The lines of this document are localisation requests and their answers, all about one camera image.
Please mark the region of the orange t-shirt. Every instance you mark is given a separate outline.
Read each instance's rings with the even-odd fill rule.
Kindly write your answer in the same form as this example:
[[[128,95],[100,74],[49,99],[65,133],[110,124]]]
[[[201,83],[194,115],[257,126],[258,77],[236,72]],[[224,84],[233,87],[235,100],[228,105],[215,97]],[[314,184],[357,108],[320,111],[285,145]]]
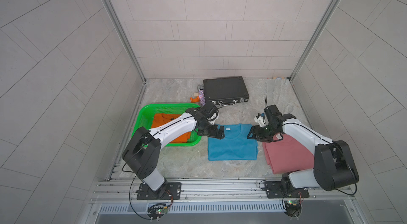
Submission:
[[[162,126],[174,119],[179,118],[180,115],[175,115],[175,114],[164,114],[164,113],[156,113],[154,115],[154,119],[152,121],[152,126],[151,128],[156,128],[159,126]],[[181,136],[179,136],[178,138],[176,138],[175,140],[171,141],[171,144],[183,144],[183,143],[187,143],[188,140],[191,137],[191,132],[187,132]]]

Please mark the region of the green plastic basket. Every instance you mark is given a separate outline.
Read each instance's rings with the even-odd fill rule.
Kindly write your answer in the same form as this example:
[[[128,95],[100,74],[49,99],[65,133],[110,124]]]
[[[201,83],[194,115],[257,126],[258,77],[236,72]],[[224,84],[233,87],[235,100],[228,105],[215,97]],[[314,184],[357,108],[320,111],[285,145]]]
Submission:
[[[175,114],[182,115],[189,108],[198,108],[199,105],[193,103],[158,103],[158,104],[149,104],[144,106],[137,117],[133,134],[140,128],[145,127],[146,129],[151,129],[152,121],[156,113],[164,114]],[[181,147],[181,146],[194,146],[201,141],[201,136],[198,136],[195,131],[191,132],[191,137],[187,143],[183,144],[167,144],[167,147]]]

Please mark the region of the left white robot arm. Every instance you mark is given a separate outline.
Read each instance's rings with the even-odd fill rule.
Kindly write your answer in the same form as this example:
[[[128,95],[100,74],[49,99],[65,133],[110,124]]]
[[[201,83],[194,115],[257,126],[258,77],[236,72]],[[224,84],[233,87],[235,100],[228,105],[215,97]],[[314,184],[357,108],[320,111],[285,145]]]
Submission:
[[[122,159],[148,186],[148,192],[160,198],[166,194],[167,188],[167,180],[157,169],[161,150],[179,136],[192,131],[199,136],[223,139],[224,127],[215,125],[218,113],[216,105],[206,103],[203,107],[188,108],[162,126],[152,129],[140,127],[122,153]]]

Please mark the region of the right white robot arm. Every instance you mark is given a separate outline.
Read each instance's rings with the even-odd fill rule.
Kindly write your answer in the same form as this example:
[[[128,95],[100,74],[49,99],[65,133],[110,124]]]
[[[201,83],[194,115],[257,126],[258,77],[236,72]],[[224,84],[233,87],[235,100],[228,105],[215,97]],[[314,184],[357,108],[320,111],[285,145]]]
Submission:
[[[345,141],[324,137],[291,113],[282,114],[276,105],[267,106],[255,121],[257,125],[251,127],[248,139],[275,144],[292,137],[313,155],[313,168],[283,175],[280,186],[283,194],[307,188],[339,191],[359,182],[350,147]]]

